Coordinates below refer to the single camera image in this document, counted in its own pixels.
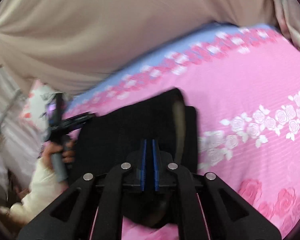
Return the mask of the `left hand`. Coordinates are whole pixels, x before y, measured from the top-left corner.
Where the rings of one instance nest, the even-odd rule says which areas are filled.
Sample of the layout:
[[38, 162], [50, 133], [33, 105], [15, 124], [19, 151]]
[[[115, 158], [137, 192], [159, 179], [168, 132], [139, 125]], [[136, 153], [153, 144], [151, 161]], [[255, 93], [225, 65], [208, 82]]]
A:
[[63, 146], [56, 144], [54, 142], [49, 142], [47, 146], [44, 148], [41, 159], [43, 164], [53, 171], [53, 165], [51, 161], [51, 156], [56, 153], [62, 153], [62, 161], [63, 163], [69, 164], [73, 163], [75, 160], [75, 151], [74, 151], [75, 141], [70, 140], [66, 146], [68, 150], [63, 150]]

